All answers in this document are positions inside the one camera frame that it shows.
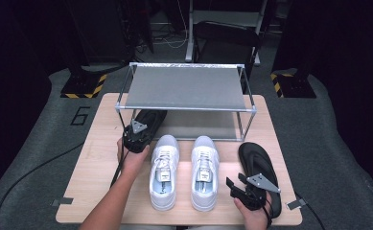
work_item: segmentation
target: gray carpet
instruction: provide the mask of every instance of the gray carpet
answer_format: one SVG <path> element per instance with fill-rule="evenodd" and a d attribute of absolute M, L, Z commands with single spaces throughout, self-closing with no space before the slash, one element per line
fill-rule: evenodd
<path fill-rule="evenodd" d="M 326 229 L 373 229 L 373 181 L 339 137 L 324 86 L 310 76 L 316 99 L 277 97 L 269 74 L 278 41 L 278 34 L 265 36 L 260 50 L 261 66 L 254 68 L 250 85 L 254 94 L 266 98 L 294 189 L 310 203 Z M 183 62 L 186 44 L 180 48 L 155 44 L 154 49 L 154 54 L 147 50 L 137 56 L 145 62 Z M 22 175 L 85 140 L 103 94 L 119 92 L 126 73 L 127 67 L 109 74 L 95 99 L 60 98 L 69 72 L 63 70 L 50 76 L 52 94 L 24 147 L 0 181 L 0 200 Z M 80 107 L 89 107 L 81 110 L 88 114 L 86 121 L 83 126 L 71 126 Z M 81 149 L 72 150 L 22 179 L 2 205 L 0 229 L 77 229 L 77 224 L 57 223 L 58 208 L 50 204 L 63 196 Z M 302 215 L 303 222 L 298 226 L 272 228 L 321 229 L 308 207 L 302 208 Z"/>

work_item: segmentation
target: wooden table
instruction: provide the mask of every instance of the wooden table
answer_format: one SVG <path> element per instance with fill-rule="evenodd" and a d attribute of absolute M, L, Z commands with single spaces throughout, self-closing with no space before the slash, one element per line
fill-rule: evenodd
<path fill-rule="evenodd" d="M 61 223 L 81 223 L 102 199 L 109 189 L 112 176 L 117 168 L 117 140 L 122 136 L 123 126 L 114 108 L 119 94 L 105 94 L 93 124 L 82 148 L 81 155 L 73 171 L 64 197 L 72 197 L 71 204 L 60 204 L 57 221 Z M 246 142 L 262 146 L 272 161 L 278 177 L 282 197 L 282 213 L 273 220 L 272 225 L 298 225 L 302 221 L 299 209 L 289 210 L 285 203 L 295 200 L 291 180 L 285 165 L 284 157 L 269 116 L 267 104 L 262 96 L 253 96 L 257 106 Z M 124 121 L 130 121 L 132 110 L 122 110 Z M 242 114 L 246 124 L 250 114 Z M 199 212 L 191 203 L 192 164 L 191 152 L 194 141 L 179 141 L 180 160 L 177 168 L 176 202 L 169 211 L 153 209 L 149 193 L 151 156 L 147 157 L 143 170 L 135 180 L 128 198 L 123 223 L 159 224 L 159 225 L 241 225 L 243 216 L 237 210 L 230 197 L 230 189 L 225 185 L 229 177 L 236 186 L 244 188 L 238 179 L 242 173 L 238 159 L 238 147 L 242 142 L 215 141 L 220 155 L 219 190 L 217 204 L 210 212 Z"/>

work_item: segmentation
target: black chair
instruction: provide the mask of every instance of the black chair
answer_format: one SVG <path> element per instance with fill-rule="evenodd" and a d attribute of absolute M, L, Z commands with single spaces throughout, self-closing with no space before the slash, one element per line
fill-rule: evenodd
<path fill-rule="evenodd" d="M 194 27 L 194 40 L 194 63 L 244 64 L 249 81 L 260 46 L 252 28 L 202 21 Z M 241 83 L 245 92 L 245 80 Z"/>

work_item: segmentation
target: dark background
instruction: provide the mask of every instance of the dark background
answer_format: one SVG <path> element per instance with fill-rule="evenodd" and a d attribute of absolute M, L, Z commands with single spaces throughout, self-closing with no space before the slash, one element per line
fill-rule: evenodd
<path fill-rule="evenodd" d="M 117 12 L 119 3 L 0 0 L 0 178 L 47 102 L 48 76 L 68 67 L 66 57 L 79 65 L 131 58 L 137 22 L 148 18 L 124 23 L 133 14 Z M 273 69 L 303 63 L 325 84 L 338 132 L 373 177 L 373 1 L 293 1 Z"/>

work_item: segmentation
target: tag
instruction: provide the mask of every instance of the tag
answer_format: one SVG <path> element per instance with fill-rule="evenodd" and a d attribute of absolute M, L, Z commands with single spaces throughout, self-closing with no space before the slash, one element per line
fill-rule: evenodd
<path fill-rule="evenodd" d="M 198 170 L 198 181 L 211 182 L 212 181 L 212 173 L 210 172 L 210 169 L 200 168 Z"/>
<path fill-rule="evenodd" d="M 301 208 L 302 206 L 306 205 L 306 201 L 301 198 L 301 199 L 297 199 L 291 203 L 287 203 L 287 207 L 289 208 L 289 210 L 292 210 L 292 209 L 295 209 L 295 208 Z"/>
<path fill-rule="evenodd" d="M 159 182 L 171 181 L 171 170 L 169 168 L 158 168 L 156 170 L 156 180 Z"/>

